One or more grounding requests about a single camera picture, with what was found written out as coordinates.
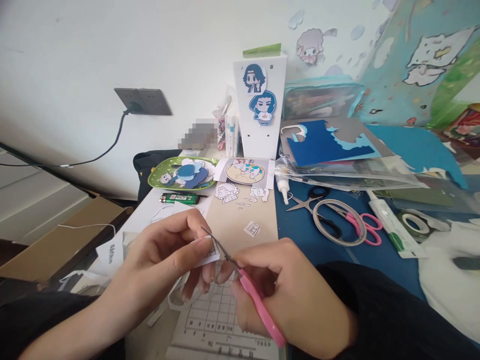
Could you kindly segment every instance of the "hand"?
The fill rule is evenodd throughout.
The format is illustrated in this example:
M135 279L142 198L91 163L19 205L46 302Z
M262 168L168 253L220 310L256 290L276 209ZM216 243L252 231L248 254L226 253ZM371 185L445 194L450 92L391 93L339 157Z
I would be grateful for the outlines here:
M190 299L197 284L202 293L208 292L215 279L214 263L192 269L212 247L200 226L210 229L202 214L192 209L149 225L135 239L125 262L94 303L111 314L116 338L138 326L188 271L183 300Z
M267 311L286 340L315 358L332 359L357 337L357 318L289 238L243 249L233 255L266 298ZM232 274L224 261L216 282ZM237 279L230 292L243 331L270 337L250 296Z

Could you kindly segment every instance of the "blue character drawing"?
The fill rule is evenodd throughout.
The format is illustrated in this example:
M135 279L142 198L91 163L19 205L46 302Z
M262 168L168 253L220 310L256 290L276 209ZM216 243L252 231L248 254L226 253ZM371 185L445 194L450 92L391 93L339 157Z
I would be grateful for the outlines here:
M267 77L264 75L262 68L257 64L250 64L245 69L245 75L243 75L243 82L248 88L248 93L262 93L262 86L267 81Z
M265 90L262 95L251 99L249 108L255 113L253 118L258 120L260 125L268 126L272 122L276 106L277 100L273 92Z

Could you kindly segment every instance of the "white stand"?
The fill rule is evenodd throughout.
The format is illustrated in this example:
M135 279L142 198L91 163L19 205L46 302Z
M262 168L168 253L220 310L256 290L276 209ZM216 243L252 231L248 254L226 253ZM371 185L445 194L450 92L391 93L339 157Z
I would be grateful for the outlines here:
M255 113L249 108L252 98L258 95L248 93L248 87L243 80L245 70L250 64L258 64L266 70L266 91L275 95L275 111L268 126L260 125L259 121L254 119ZM279 56L248 58L233 63L245 158L275 160L277 156L286 72L287 55L283 52Z

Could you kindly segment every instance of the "white cloth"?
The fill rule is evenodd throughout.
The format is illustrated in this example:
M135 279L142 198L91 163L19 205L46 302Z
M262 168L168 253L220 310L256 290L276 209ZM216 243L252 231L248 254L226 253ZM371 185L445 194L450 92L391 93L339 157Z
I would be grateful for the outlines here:
M480 343L480 271L462 270L453 259L480 256L480 226L452 222L450 232L435 231L420 245L420 285L430 306L462 334Z

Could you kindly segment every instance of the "cardboard box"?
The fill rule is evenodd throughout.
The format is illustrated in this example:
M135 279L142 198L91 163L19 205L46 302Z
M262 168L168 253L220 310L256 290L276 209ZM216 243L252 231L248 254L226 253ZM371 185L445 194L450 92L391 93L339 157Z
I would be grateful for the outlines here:
M131 208L123 208L97 196L63 225L80 227L94 224L120 224ZM85 255L93 250L110 231L111 226L66 228L57 226L20 254L0 266L0 277L29 282L46 282L63 277Z

